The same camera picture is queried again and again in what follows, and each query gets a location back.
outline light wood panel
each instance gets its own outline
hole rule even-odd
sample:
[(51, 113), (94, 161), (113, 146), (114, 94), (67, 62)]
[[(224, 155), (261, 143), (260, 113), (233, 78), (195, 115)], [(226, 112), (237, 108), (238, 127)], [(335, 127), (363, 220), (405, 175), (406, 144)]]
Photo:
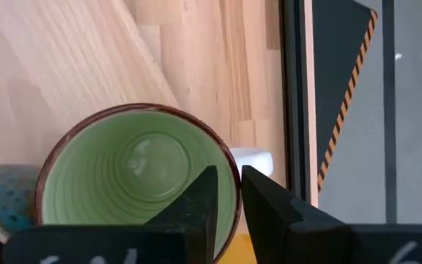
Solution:
[(315, 106), (315, 65), (314, 65), (314, 19), (312, 0), (304, 0), (304, 23), (306, 28), (306, 74), (308, 105), (308, 148), (309, 185), (311, 204), (319, 207), (318, 162), (317, 162), (317, 122)]
[(40, 165), (74, 124), (177, 101), (121, 0), (0, 0), (0, 163)]
[(278, 0), (125, 3), (180, 107), (230, 147), (271, 151), (284, 185)]

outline brown cup rim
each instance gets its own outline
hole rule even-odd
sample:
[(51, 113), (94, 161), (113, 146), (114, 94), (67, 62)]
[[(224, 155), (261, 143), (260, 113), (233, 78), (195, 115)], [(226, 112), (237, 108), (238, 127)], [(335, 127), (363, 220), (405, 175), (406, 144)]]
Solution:
[(222, 258), (224, 252), (229, 247), (232, 238), (235, 235), (235, 232), (237, 230), (237, 225), (239, 223), (240, 218), (240, 208), (242, 206), (242, 198), (240, 196), (240, 175), (239, 171), (237, 169), (237, 165), (235, 163), (234, 158), (232, 157), (230, 149), (226, 146), (224, 143), (224, 140), (222, 140), (216, 132), (214, 132), (213, 129), (211, 129), (208, 125), (206, 125), (204, 122), (199, 120), (198, 118), (194, 117), (193, 115), (186, 113), (184, 111), (181, 111), (179, 109), (176, 109), (171, 106), (164, 106), (160, 104), (155, 103), (128, 103), (123, 104), (120, 106), (114, 106), (102, 111), (99, 111), (86, 119), (80, 121), (77, 125), (75, 125), (73, 128), (71, 128), (55, 145), (55, 147), (50, 151), (50, 154), (48, 155), (47, 159), (45, 160), (45, 163), (43, 164), (43, 167), (40, 171), (39, 177), (37, 179), (37, 187), (35, 189), (35, 206), (37, 209), (37, 223), (42, 224), (42, 196), (43, 191), (45, 189), (45, 182), (48, 178), (48, 174), (51, 171), (51, 168), (53, 164), (55, 163), (55, 160), (58, 158), (59, 154), (63, 151), (63, 149), (71, 142), (71, 140), (77, 136), (80, 132), (82, 132), (85, 128), (93, 124), (94, 122), (97, 122), (103, 118), (110, 117), (113, 114), (119, 114), (126, 111), (132, 111), (132, 110), (142, 110), (142, 111), (159, 111), (167, 114), (172, 114), (176, 117), (180, 117), (191, 124), (197, 126), (198, 128), (202, 129), (206, 134), (208, 134), (221, 148), (222, 152), (226, 156), (227, 161), (229, 162), (229, 165), (232, 170), (232, 175), (234, 176), (234, 187), (236, 192), (236, 206), (234, 211), (234, 221), (232, 223), (232, 229), (229, 233), (229, 236), (226, 239), (226, 242), (223, 245), (223, 248), (219, 251), (218, 255), (215, 257), (214, 261), (215, 263), (219, 261), (219, 259)]

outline gray panel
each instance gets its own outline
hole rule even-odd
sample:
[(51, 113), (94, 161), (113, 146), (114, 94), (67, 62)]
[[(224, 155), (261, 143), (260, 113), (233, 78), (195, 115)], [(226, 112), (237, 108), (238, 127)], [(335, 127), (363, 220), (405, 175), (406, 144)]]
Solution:
[(395, 2), (400, 223), (422, 223), (422, 1)]
[(345, 222), (385, 223), (382, 2), (358, 2), (376, 10), (379, 20), (336, 144), (319, 207)]

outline white cup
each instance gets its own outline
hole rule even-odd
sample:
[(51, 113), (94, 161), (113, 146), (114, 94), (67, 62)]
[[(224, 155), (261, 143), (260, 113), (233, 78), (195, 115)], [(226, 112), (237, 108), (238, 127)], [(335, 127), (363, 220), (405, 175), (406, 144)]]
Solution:
[(273, 173), (273, 157), (269, 151), (256, 147), (235, 147), (231, 148), (231, 153), (239, 169), (241, 180), (244, 165), (252, 166), (267, 177)]

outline black frame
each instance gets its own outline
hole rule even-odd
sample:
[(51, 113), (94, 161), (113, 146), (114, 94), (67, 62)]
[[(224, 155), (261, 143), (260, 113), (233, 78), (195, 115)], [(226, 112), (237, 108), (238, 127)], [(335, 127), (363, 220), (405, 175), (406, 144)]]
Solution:
[(286, 188), (310, 203), (305, 22), (304, 0), (280, 0)]
[(385, 220), (398, 222), (395, 112), (395, 1), (382, 0), (384, 66)]

